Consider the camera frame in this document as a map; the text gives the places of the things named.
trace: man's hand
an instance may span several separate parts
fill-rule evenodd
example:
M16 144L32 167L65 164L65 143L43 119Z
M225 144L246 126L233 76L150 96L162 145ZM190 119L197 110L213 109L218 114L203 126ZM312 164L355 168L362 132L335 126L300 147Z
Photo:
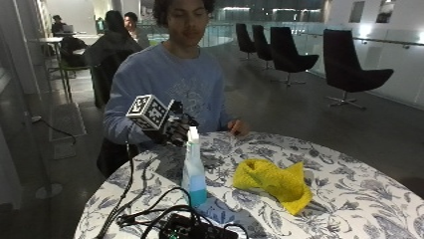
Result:
M250 128L246 122L239 119L234 119L227 123L229 133L234 136L246 136L250 132Z

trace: table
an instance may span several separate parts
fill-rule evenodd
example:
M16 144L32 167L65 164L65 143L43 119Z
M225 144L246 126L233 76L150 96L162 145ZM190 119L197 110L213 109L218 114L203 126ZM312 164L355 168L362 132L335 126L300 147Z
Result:
M39 38L39 42L40 43L49 43L49 44L53 44L53 46L55 46L56 60L57 60L57 70L59 70L59 72L61 74L63 86L64 86L64 90L65 90L65 93L66 93L66 83L65 83L65 79L64 79L64 72L63 72L63 69L61 69L61 50L60 50L61 41L63 41L63 37Z
M250 238L424 238L424 200L351 156L270 133L253 132L246 138L234 139L227 132L213 132L202 134L201 140L209 200L199 211L215 225L239 223ZM141 192L142 169L150 158L154 162L146 172L148 190L128 214L146 209L181 182L185 149L156 147L134 158L136 181L125 201ZM304 181L314 196L296 216L286 212L266 192L231 187L234 170L246 158L266 158L282 168L303 160ZM88 201L74 238L97 236L129 177L125 164ZM169 194L160 205L164 208L177 204L186 204L179 192ZM113 223L105 238L140 238L144 228L120 228ZM238 238L245 238L241 230L231 230L239 234ZM149 238L156 238L156 233L152 231Z

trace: man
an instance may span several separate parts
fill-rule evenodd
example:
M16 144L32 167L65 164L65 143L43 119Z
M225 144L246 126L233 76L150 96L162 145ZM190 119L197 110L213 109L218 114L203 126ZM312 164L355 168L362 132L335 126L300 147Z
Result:
M154 139L133 126L126 112L137 96L152 94L168 104L183 103L185 112L199 122L199 132L229 130L246 135L247 124L231 119L223 105L222 70L199 48L214 0L157 0L154 17L169 28L170 39L136 53L114 76L105 109L105 135L116 143L144 143Z
M66 23L63 23L63 18L60 15L53 16L55 23L52 24L52 33L53 37L59 37L61 33L64 33L64 25Z
M124 18L125 28L129 30L132 37L134 38L134 40L138 42L138 44L141 45L141 47L144 49L149 48L150 41L148 38L148 34L137 26L138 17L136 15L136 13L128 12L124 16L125 16L125 18Z

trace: spray bottle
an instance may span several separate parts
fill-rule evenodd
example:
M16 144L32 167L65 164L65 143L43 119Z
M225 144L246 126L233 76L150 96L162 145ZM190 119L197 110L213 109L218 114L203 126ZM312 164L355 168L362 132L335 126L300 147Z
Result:
M197 207L207 201L207 184L205 167L201 160L199 134L195 126L190 126L187 137L182 188L190 194L191 206Z

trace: blue liquid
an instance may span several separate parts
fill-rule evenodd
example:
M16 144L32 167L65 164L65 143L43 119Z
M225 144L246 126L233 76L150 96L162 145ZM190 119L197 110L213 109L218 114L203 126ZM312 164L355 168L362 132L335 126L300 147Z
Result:
M190 191L191 206L197 207L207 201L207 191L201 189L198 191Z

